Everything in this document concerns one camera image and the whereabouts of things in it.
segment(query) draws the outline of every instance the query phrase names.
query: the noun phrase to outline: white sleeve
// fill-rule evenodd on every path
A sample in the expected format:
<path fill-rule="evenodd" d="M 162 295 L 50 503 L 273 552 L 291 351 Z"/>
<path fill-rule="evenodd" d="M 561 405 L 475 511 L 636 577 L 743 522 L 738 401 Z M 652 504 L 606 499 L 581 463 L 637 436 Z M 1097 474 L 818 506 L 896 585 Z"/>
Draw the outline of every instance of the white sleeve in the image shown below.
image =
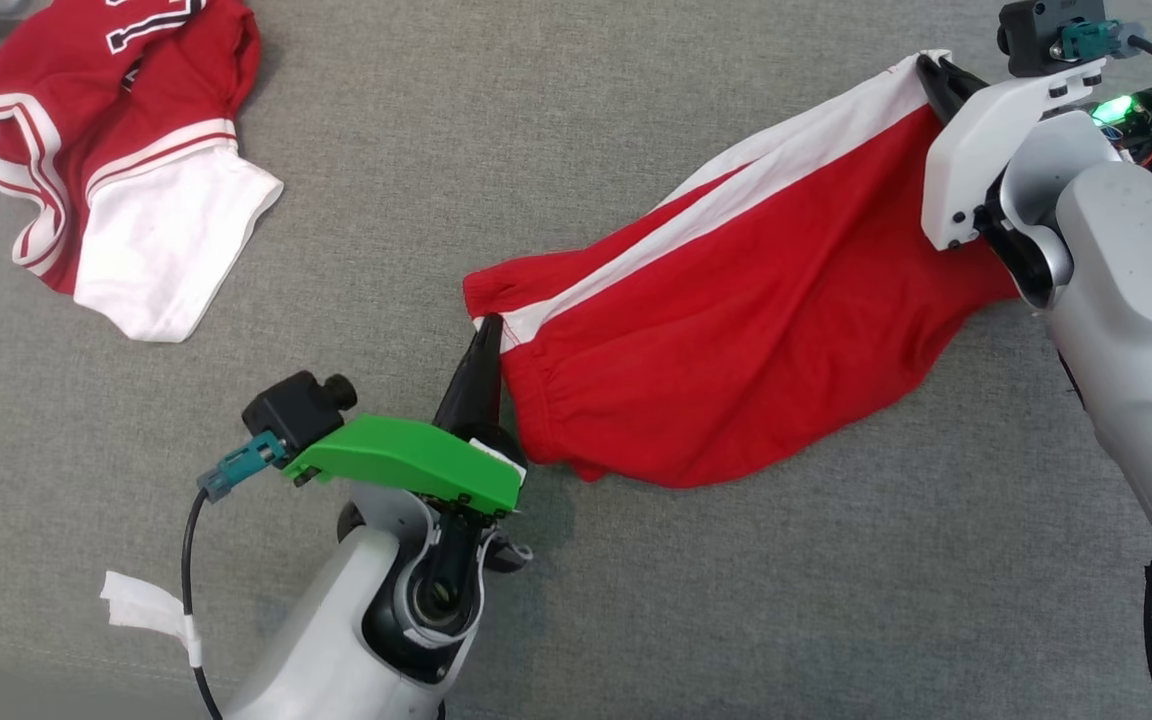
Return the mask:
<path fill-rule="evenodd" d="M 74 302 L 132 340 L 194 333 L 283 183 L 227 146 L 109 182 L 90 197 Z"/>

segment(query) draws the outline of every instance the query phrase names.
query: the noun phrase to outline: green light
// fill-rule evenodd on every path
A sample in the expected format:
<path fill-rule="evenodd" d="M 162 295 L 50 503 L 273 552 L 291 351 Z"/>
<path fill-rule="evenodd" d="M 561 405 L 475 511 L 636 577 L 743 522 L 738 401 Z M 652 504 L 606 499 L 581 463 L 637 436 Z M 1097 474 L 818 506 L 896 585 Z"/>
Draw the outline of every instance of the green light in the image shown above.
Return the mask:
<path fill-rule="evenodd" d="M 1112 126 L 1123 120 L 1123 118 L 1128 118 L 1128 113 L 1132 111 L 1134 105 L 1135 100 L 1129 94 L 1115 97 L 1114 100 L 1102 103 L 1098 108 L 1092 109 L 1092 119 L 1098 124 Z"/>

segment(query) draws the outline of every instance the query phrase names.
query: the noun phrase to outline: gray fabric surface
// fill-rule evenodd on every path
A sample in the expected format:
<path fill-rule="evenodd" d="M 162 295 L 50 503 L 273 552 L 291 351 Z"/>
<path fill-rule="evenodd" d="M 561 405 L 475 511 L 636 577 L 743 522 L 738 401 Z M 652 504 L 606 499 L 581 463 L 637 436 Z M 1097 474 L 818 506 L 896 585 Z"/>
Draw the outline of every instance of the gray fabric surface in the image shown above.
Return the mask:
<path fill-rule="evenodd" d="M 192 696 L 175 641 L 109 629 L 105 569 L 175 588 L 192 478 L 294 370 L 429 418 L 470 270 L 584 247 L 723 146 L 927 46 L 988 79 L 998 3 L 255 0 L 244 154 L 287 182 L 196 336 L 124 341 L 8 259 L 0 197 L 0 665 Z M 1115 3 L 1152 28 L 1152 3 Z M 1152 85 L 1115 65 L 1107 92 Z M 205 511 L 196 596 L 227 697 L 332 551 L 343 488 Z M 995 306 L 923 388 L 728 486 L 535 471 L 457 719 L 1152 717 L 1151 530 L 1043 327 Z"/>

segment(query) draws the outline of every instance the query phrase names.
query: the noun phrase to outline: white stripe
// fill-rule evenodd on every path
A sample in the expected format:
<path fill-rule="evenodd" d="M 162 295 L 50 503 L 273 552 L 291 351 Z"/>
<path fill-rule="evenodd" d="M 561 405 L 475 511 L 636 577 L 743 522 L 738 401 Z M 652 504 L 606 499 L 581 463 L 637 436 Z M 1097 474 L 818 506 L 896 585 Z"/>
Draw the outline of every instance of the white stripe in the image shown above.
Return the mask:
<path fill-rule="evenodd" d="M 801 179 L 808 177 L 809 174 L 826 167 L 842 156 L 849 154 L 863 143 L 882 135 L 887 128 L 895 126 L 905 115 L 927 105 L 927 97 L 918 79 L 918 73 L 915 71 L 916 59 L 918 59 L 916 55 L 908 58 L 896 67 L 879 74 L 878 77 L 861 83 L 836 100 L 819 105 L 795 118 L 797 122 L 794 123 L 794 132 L 776 134 L 785 136 L 780 146 L 753 160 L 736 176 L 695 202 L 690 209 L 682 211 L 669 222 L 660 225 L 617 258 L 594 270 L 558 296 L 502 313 L 509 332 L 503 334 L 500 341 L 500 351 L 506 353 L 513 347 L 531 342 L 536 333 L 540 332 L 540 327 L 556 316 L 566 313 L 581 302 L 591 300 L 598 293 L 607 290 L 637 270 L 645 268 L 654 260 L 685 247 L 687 243 L 715 232 L 733 218 L 745 213 L 775 192 L 799 182 Z M 708 172 L 717 172 L 725 164 L 736 162 L 744 152 L 742 150 L 737 154 L 719 156 L 719 158 L 727 156 L 727 159 L 714 164 L 714 168 Z M 714 174 L 714 177 L 719 176 L 722 176 L 722 172 Z"/>
<path fill-rule="evenodd" d="M 217 135 L 217 132 L 236 135 L 236 132 L 234 132 L 234 123 L 230 122 L 230 120 L 220 118 L 204 120 L 204 122 L 187 126 L 177 129 L 176 131 L 168 132 L 168 135 L 162 136 L 159 141 L 150 143 L 150 145 L 132 152 L 130 156 L 123 156 L 123 158 L 101 165 L 101 168 L 97 169 L 96 173 L 92 173 L 92 177 L 88 180 L 88 189 L 84 192 L 88 197 L 88 205 L 91 205 L 92 195 L 94 195 L 97 190 L 100 190 L 100 188 L 106 187 L 109 182 L 119 179 L 119 173 L 123 173 L 137 162 L 145 161 L 146 158 L 152 158 L 152 156 L 157 156 L 159 152 L 164 152 L 164 150 L 169 150 L 176 145 L 185 145 L 189 141 L 195 141 L 195 138 L 198 137 Z M 172 154 L 157 158 L 152 162 L 145 162 L 141 167 L 134 168 L 132 172 L 128 173 L 124 177 L 136 177 L 138 174 L 147 173 L 154 168 L 161 168 L 168 162 L 179 160 L 182 156 L 188 156 L 189 152 L 196 152 L 198 150 L 203 150 L 204 147 L 227 145 L 236 150 L 238 149 L 238 143 L 236 141 L 230 141 L 230 138 L 214 138 L 214 141 L 215 142 L 210 141 L 206 143 L 195 143 L 195 145 L 182 147 L 177 152 L 172 152 Z"/>
<path fill-rule="evenodd" d="M 764 129 L 764 131 L 745 137 L 744 141 L 737 142 L 736 145 L 732 145 L 727 150 L 719 152 L 717 158 L 702 165 L 696 173 L 691 174 L 691 177 L 680 184 L 666 199 L 660 200 L 660 205 L 667 205 L 669 202 L 676 200 L 679 197 L 696 190 L 696 188 L 705 183 L 717 181 L 717 179 L 726 176 L 727 173 L 744 167 L 744 165 L 749 165 L 753 160 L 758 160 L 783 145 L 796 132 L 804 132 L 808 129 L 812 129 L 810 126 L 819 123 L 823 115 L 847 113 L 855 105 L 856 97 L 867 94 L 867 92 L 873 92 L 874 90 L 881 91 L 881 86 L 888 85 L 893 76 L 904 77 L 904 74 L 914 68 L 914 63 L 918 61 L 919 55 L 931 55 L 934 60 L 952 58 L 948 50 L 924 50 L 918 55 L 910 55 L 901 60 L 900 63 L 893 65 L 892 68 L 887 68 L 887 71 L 881 74 L 881 76 L 869 78 L 858 86 L 851 88 L 844 94 L 833 97 L 833 99 L 814 106 L 814 108 L 806 111 L 806 113 L 795 115 L 795 118 L 787 119 L 782 123 L 774 124 Z"/>
<path fill-rule="evenodd" d="M 56 242 L 65 235 L 65 219 L 69 209 L 69 196 L 65 190 L 65 182 L 61 182 L 56 173 L 55 159 L 60 152 L 60 131 L 56 124 L 51 122 L 47 111 L 31 94 L 24 92 L 10 92 L 0 94 L 0 120 L 13 119 L 20 128 L 20 136 L 24 138 L 29 149 L 29 168 L 38 179 L 41 179 L 41 187 L 33 179 L 24 173 L 22 165 L 8 162 L 0 158 L 0 179 L 3 182 L 13 182 L 31 188 L 40 194 L 47 195 L 56 205 L 56 210 L 51 209 L 40 202 L 40 214 L 17 236 L 12 250 L 12 259 L 15 264 L 28 265 L 36 262 L 41 256 L 50 253 L 50 258 L 33 265 L 31 272 L 40 275 L 56 264 L 60 252 L 52 252 Z M 22 253 L 22 247 L 29 244 L 29 255 Z"/>

